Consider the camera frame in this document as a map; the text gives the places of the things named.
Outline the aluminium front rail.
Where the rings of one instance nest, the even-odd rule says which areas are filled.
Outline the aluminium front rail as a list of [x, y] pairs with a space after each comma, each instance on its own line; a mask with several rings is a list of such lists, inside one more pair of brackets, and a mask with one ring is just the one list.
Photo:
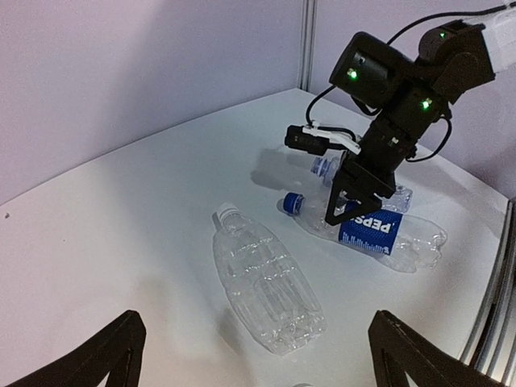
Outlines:
[[515, 199], [511, 198], [481, 306], [460, 360], [515, 385]]

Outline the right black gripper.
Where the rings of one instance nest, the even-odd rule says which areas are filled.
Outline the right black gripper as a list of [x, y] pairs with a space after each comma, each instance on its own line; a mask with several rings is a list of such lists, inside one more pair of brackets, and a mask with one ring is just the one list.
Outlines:
[[[359, 142], [359, 155], [346, 156], [376, 177], [392, 173], [407, 158], [415, 155], [419, 141], [418, 116], [378, 116]], [[339, 225], [381, 209], [382, 202], [373, 193], [363, 192], [341, 177], [333, 180], [325, 221]]]

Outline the blue Pepsi bottle cap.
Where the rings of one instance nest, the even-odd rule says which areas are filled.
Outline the blue Pepsi bottle cap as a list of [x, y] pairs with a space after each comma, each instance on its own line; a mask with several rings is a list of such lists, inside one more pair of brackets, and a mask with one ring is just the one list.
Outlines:
[[289, 192], [284, 196], [282, 210], [291, 216], [298, 216], [301, 213], [305, 197], [299, 193]]

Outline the clear ribbed plastic bottle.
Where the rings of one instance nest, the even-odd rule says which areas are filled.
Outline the clear ribbed plastic bottle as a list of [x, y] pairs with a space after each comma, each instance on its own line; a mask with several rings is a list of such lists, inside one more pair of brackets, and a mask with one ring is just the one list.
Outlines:
[[285, 245], [231, 203], [215, 215], [218, 277], [252, 338], [283, 356], [319, 337], [327, 329], [323, 308]]

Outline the right aluminium corner post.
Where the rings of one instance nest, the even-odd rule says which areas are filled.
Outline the right aluminium corner post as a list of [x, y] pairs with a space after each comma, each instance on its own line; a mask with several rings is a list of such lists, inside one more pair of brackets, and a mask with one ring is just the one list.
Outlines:
[[298, 88], [304, 91], [310, 90], [314, 60], [317, 10], [318, 2], [316, 0], [302, 1]]

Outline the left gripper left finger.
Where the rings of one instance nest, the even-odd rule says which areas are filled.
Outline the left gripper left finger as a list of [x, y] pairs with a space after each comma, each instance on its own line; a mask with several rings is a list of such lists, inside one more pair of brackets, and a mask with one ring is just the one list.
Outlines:
[[11, 383], [12, 386], [137, 386], [146, 327], [127, 310], [82, 345]]

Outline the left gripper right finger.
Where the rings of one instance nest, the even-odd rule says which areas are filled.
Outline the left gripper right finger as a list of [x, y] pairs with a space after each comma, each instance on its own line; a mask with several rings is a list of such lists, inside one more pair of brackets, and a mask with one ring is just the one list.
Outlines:
[[378, 386], [502, 386], [472, 365], [449, 356], [387, 310], [368, 329]]

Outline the Pepsi bottle blue label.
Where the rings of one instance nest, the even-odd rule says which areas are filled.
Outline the Pepsi bottle blue label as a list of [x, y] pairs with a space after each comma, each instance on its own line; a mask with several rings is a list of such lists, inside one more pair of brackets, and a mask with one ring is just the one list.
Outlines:
[[303, 196], [301, 213], [289, 216], [320, 239], [363, 252], [400, 273], [434, 268], [442, 257], [447, 233], [429, 220], [381, 209], [332, 226], [325, 221], [327, 200], [318, 195]]

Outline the crushed clear plastic bottle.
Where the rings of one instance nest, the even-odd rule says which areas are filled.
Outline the crushed clear plastic bottle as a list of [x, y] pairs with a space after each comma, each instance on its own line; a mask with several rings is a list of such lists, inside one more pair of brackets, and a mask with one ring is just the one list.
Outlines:
[[353, 160], [342, 166], [338, 157], [315, 157], [310, 171], [322, 178], [336, 209], [345, 199], [364, 199], [368, 206], [380, 200], [381, 209], [398, 213], [406, 213], [410, 208], [413, 191], [398, 185], [392, 173], [376, 177]]

